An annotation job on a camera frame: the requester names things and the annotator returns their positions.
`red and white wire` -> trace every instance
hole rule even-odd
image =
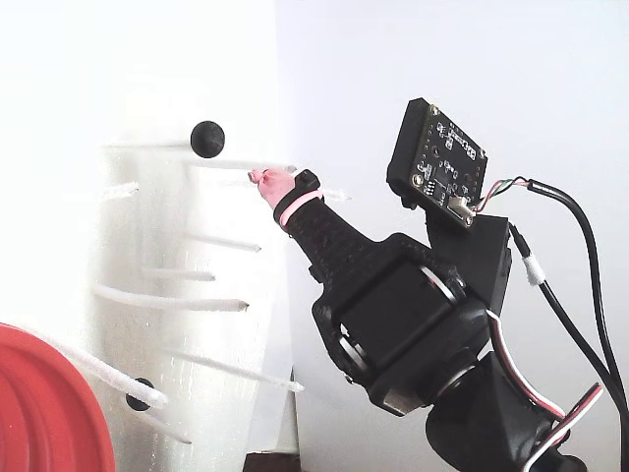
[[[599,400],[602,393],[602,386],[600,386],[599,384],[595,384],[592,392],[579,403],[577,403],[572,411],[570,411],[570,413],[568,413],[568,415],[552,429],[550,435],[548,435],[548,437],[534,449],[531,457],[529,457],[529,459],[522,467],[522,472],[530,472],[533,464],[535,464],[535,462],[540,457],[542,457],[542,455],[548,450],[549,447],[559,442],[561,438],[563,438],[568,433],[568,431],[574,425],[576,425],[577,422],[581,420],[581,418],[585,416],[590,408],[592,408],[594,404]]]
[[[486,310],[488,319],[489,319],[489,327],[493,330],[494,336],[492,339],[495,339],[495,344],[493,348],[497,351],[498,355],[504,361],[506,368],[508,369],[508,374],[511,379],[527,394],[527,396],[533,401],[536,405],[544,408],[549,411],[553,416],[557,418],[564,418],[566,416],[565,412],[561,409],[560,406],[556,405],[554,402],[547,399],[541,393],[533,388],[533,386],[525,379],[525,377],[520,373],[518,368],[507,349],[506,342],[504,341],[504,335],[502,333],[502,321],[500,318],[490,310]]]

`screw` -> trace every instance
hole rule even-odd
[[[424,183],[424,179],[422,178],[420,174],[413,174],[413,178],[411,179],[411,182],[413,183],[415,187],[419,189],[420,187],[422,187],[422,184]]]

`black wrist strap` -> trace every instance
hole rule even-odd
[[[316,176],[308,169],[303,170],[295,177],[295,188],[286,194],[282,200],[279,201],[275,210],[273,211],[273,219],[279,224],[279,218],[282,213],[286,211],[292,202],[299,197],[318,189],[321,186]]]

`wire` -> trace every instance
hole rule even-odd
[[[520,234],[520,232],[517,230],[517,228],[514,225],[511,224],[509,227],[511,230],[511,234],[513,235],[513,240],[516,244],[516,247],[518,248],[518,251],[520,252],[523,258],[529,257],[531,255],[531,249],[529,248],[529,245],[524,239],[524,236]],[[627,442],[624,432],[628,431],[628,428],[629,428],[629,410],[627,409],[627,404],[626,404],[626,401],[624,400],[624,396],[622,395],[622,392],[620,391],[620,389],[614,382],[605,364],[602,362],[600,357],[594,351],[592,346],[590,346],[588,341],[586,341],[586,339],[583,337],[579,329],[574,325],[574,323],[572,323],[572,320],[570,320],[570,317],[568,316],[568,314],[565,312],[565,310],[559,303],[559,300],[557,300],[557,297],[555,296],[555,294],[552,292],[552,289],[550,288],[550,285],[548,284],[547,280],[544,280],[540,284],[540,290],[542,291],[542,294],[544,295],[546,301],[548,302],[552,310],[555,312],[555,314],[559,318],[559,321],[561,322],[563,327],[566,329],[566,331],[568,331],[568,334],[570,334],[570,337],[572,337],[572,339],[577,344],[579,349],[583,352],[583,354],[586,356],[588,361],[590,361],[590,364],[594,367],[595,371],[597,371],[597,374],[599,374],[600,379],[602,380],[603,384],[607,388],[607,391],[609,392],[609,396],[611,396],[611,399],[616,405],[618,414],[620,415],[620,425],[621,425],[621,432],[622,432],[621,454],[623,457],[623,460],[622,460],[623,467],[621,468],[621,470],[623,472],[626,472],[627,471],[626,467],[628,465],[628,462],[626,461],[625,457],[627,457],[627,454],[629,454],[629,443]]]
[[[526,396],[530,398],[533,403],[548,411],[554,419],[563,419],[566,414],[561,409],[561,407],[557,406],[555,403],[544,397],[541,393],[537,392],[516,367],[515,362],[513,361],[509,350],[507,349],[506,342],[504,341],[504,335],[502,333],[502,321],[500,320],[498,315],[491,312],[490,310],[486,310],[486,314],[488,316],[491,327],[491,344],[498,353],[498,359],[502,361],[500,362],[500,364],[502,366],[502,369],[505,371],[505,374],[510,377],[511,381],[515,383],[519,389],[524,391]]]
[[[581,226],[583,236],[586,240],[586,246],[588,248],[588,257],[590,259],[592,295],[594,299],[594,309],[596,313],[597,329],[599,331],[599,339],[600,345],[602,347],[602,353],[605,357],[605,361],[607,362],[607,366],[609,367],[609,373],[611,374],[614,382],[616,383],[616,385],[618,385],[618,388],[624,396],[624,386],[622,384],[622,378],[620,377],[618,365],[616,364],[616,359],[611,349],[611,344],[609,342],[609,336],[607,334],[607,327],[605,325],[605,318],[602,310],[599,255],[597,251],[597,243],[594,237],[594,231],[592,230],[590,221],[586,217],[579,204],[577,204],[574,199],[572,199],[572,197],[570,197],[565,192],[562,192],[559,189],[550,187],[547,184],[543,184],[542,182],[538,182],[533,179],[529,182],[527,188],[528,190],[535,192],[536,194],[544,195],[545,197],[549,197],[564,204],[566,207],[568,207],[568,209],[570,209],[572,214],[579,222],[579,226]]]
[[[568,431],[585,416],[590,408],[599,401],[602,392],[602,387],[598,383],[593,385],[588,393],[586,393],[586,395],[574,406],[570,413],[568,413],[566,417],[561,420],[555,428],[553,428],[550,435],[535,448],[531,457],[529,457],[522,467],[522,472],[529,472],[533,464],[542,457],[549,447],[561,441],[561,438],[563,438]]]
[[[618,370],[618,365],[616,363],[613,350],[611,349],[611,343],[609,342],[607,327],[605,325],[605,318],[602,308],[602,293],[600,290],[599,255],[597,251],[597,243],[595,240],[594,231],[592,230],[592,225],[590,224],[590,221],[586,217],[579,204],[577,204],[575,200],[565,192],[533,179],[529,181],[527,189],[531,192],[535,192],[545,197],[557,200],[558,202],[565,205],[572,212],[574,217],[577,219],[579,226],[581,227],[581,231],[583,232],[583,236],[586,240],[586,246],[588,249],[588,259],[590,262],[590,280],[592,284],[592,297],[594,301],[594,310],[597,321],[597,331],[599,332],[600,346],[602,347],[602,353],[608,366],[610,377],[617,387],[618,391],[618,401],[614,400],[614,402],[616,403],[616,406],[619,410],[624,409],[624,411],[627,411],[627,399],[625,396],[624,385],[622,383],[622,378],[620,376],[620,371]],[[609,385],[605,384],[605,386],[608,390],[610,390]],[[628,428],[629,425],[626,422],[623,422],[621,427],[621,468],[623,471],[629,471]]]
[[[489,202],[490,199],[492,199],[496,195],[505,193],[514,185],[528,185],[528,184],[529,182],[527,181],[527,179],[525,179],[521,175],[517,176],[515,179],[505,179],[505,180],[496,181],[489,189],[489,192],[487,192],[487,195],[481,198],[479,200],[479,203],[474,207],[475,212],[480,213],[481,211],[483,211],[487,205],[487,202]]]

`black circuit board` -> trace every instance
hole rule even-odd
[[[481,199],[486,169],[485,151],[447,116],[430,106],[413,161],[411,185],[433,204],[448,208],[453,197],[466,197],[473,205]]]

